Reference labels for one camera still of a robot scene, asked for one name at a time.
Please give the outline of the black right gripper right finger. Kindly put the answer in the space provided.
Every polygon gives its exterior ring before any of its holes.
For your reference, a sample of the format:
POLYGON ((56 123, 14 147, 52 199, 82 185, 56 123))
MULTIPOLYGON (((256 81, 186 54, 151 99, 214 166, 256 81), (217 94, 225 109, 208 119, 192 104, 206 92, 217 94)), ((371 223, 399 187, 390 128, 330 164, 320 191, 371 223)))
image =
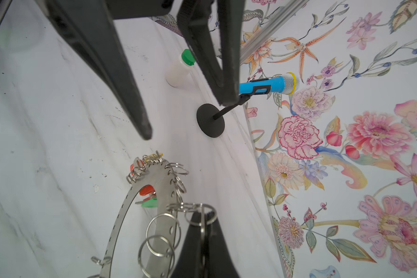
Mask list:
POLYGON ((208 278, 239 278, 239 274, 229 254, 219 220, 207 227, 207 263, 208 278))

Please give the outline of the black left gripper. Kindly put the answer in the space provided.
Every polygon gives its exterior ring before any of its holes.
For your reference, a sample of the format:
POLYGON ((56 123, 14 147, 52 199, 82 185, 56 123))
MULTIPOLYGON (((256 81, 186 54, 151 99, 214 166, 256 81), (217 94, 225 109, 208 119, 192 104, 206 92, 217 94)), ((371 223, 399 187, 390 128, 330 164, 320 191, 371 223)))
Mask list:
MULTIPOLYGON (((45 15, 53 27, 110 88, 145 140, 152 138, 152 127, 113 19, 163 16, 173 4, 174 0, 43 2, 45 15)), ((213 1, 183 1, 177 25, 219 105, 229 106, 239 100, 244 1, 216 2, 221 59, 209 30, 212 4, 213 1)))

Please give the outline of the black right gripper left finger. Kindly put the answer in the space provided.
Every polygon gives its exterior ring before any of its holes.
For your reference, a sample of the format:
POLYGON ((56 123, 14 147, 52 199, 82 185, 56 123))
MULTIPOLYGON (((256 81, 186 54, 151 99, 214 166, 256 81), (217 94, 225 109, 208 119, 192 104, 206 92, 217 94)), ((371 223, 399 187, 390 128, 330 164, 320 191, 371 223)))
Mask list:
POLYGON ((194 212, 171 278, 202 278, 204 273, 205 215, 194 212))

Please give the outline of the large metal keyring with keys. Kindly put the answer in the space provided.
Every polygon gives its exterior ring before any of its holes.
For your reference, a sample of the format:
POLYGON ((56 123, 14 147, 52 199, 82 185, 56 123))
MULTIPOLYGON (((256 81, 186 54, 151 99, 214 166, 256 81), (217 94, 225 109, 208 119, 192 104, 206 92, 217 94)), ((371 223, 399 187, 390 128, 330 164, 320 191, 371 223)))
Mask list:
POLYGON ((200 228, 202 237, 207 226, 218 219, 213 206, 184 202, 186 187, 181 178, 188 173, 182 164, 167 161, 158 151, 135 158, 126 177, 130 189, 111 229, 104 256, 91 258, 100 267, 96 277, 111 277, 116 247, 122 243, 119 235, 133 206, 155 212, 145 228, 137 253, 142 277, 171 277, 177 262, 176 250, 182 239, 178 215, 183 214, 187 223, 200 228))

